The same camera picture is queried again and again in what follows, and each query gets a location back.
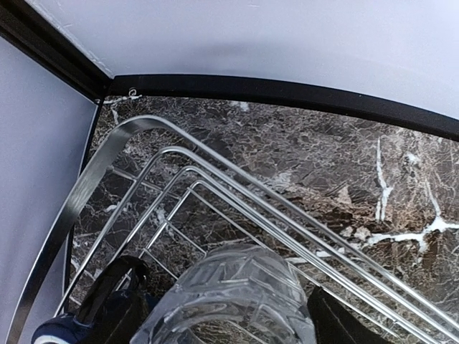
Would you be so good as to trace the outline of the navy blue cup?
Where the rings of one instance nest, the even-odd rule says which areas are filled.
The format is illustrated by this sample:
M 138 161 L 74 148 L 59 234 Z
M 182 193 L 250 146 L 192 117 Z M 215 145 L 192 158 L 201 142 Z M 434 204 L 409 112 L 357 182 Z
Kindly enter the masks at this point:
M 72 313 L 42 323 L 32 343 L 129 343 L 158 300 L 140 290 L 113 292 L 91 325 L 83 325 Z

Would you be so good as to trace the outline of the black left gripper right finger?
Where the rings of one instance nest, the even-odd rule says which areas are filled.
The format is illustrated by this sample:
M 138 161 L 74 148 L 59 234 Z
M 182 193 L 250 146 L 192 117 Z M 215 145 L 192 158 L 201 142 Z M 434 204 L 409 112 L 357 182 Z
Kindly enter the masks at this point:
M 387 344 L 389 341 L 363 326 L 322 287 L 315 287 L 307 307 L 320 344 Z

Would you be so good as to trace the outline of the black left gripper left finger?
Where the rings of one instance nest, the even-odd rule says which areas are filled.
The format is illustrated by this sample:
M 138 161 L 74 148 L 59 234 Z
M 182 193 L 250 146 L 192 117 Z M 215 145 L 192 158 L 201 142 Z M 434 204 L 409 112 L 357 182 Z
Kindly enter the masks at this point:
M 78 343 L 129 343 L 149 314 L 148 265 L 122 256 L 98 276 L 75 314 L 89 330 Z

